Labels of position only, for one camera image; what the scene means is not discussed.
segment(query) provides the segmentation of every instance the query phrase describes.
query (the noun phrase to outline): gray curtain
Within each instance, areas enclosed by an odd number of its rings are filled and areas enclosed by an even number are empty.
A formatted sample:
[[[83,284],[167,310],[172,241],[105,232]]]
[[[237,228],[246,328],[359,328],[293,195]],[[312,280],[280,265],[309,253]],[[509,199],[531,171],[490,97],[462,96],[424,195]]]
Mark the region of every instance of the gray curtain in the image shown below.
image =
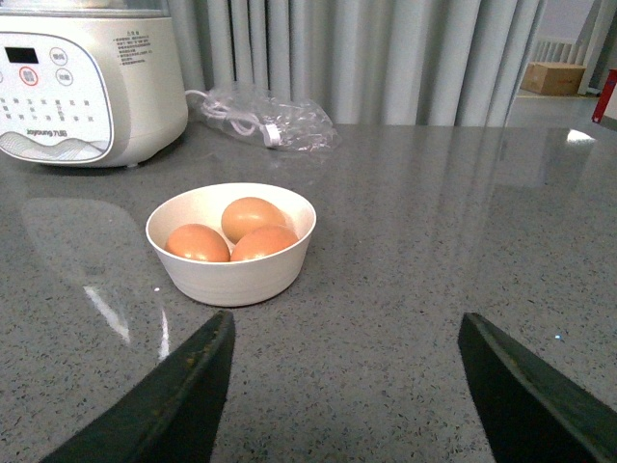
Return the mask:
[[[335,123],[504,126],[545,0],[173,0],[187,89],[237,80]]]

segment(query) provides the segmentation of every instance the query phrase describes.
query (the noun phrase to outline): white bowl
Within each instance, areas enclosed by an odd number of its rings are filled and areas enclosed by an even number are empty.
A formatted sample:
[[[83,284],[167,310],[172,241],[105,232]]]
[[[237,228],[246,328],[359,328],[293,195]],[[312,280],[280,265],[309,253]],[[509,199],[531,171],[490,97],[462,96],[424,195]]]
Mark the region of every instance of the white bowl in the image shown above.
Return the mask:
[[[207,225],[225,238],[223,211],[244,197],[262,198],[278,207],[298,242],[271,256],[238,262],[196,261],[165,251],[170,233],[185,224]],[[223,183],[187,191],[159,205],[148,218],[146,235],[180,291],[205,304],[239,307],[265,301],[293,283],[302,269],[315,224],[314,207],[293,191],[261,183]]]

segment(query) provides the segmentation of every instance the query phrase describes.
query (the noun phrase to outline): white appliance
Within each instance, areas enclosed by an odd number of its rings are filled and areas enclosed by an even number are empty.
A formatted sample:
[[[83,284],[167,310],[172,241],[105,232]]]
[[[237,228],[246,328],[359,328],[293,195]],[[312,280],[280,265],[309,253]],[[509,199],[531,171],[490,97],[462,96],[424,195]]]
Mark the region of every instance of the white appliance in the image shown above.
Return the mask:
[[[166,1],[0,0],[0,150],[130,166],[188,117]]]

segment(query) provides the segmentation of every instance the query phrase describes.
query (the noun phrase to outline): white cable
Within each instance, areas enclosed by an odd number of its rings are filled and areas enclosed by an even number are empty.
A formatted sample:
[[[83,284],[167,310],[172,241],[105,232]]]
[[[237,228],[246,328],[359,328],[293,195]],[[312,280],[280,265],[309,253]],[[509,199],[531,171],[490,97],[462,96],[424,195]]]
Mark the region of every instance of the white cable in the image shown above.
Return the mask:
[[[244,137],[250,137],[259,129],[266,147],[275,147],[281,142],[281,134],[271,123],[262,124],[259,118],[248,111],[235,111],[220,101],[212,101],[210,95],[199,90],[187,90],[185,95],[199,95],[203,97],[201,111],[208,118],[218,121],[229,121],[233,129]]]

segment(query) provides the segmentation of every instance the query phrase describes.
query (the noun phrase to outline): egg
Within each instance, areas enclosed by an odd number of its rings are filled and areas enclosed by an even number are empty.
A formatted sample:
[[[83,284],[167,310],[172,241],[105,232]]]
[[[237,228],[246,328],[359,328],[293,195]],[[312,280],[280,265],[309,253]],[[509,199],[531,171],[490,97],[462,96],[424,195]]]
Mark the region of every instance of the egg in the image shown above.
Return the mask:
[[[231,253],[231,261],[259,259],[298,242],[293,230],[282,225],[266,225],[244,235]]]
[[[232,243],[266,225],[285,226],[285,216],[272,203],[261,198],[240,198],[229,204],[223,211],[221,228]]]
[[[187,224],[172,231],[165,251],[191,260],[229,262],[229,247],[223,237],[202,224]]]

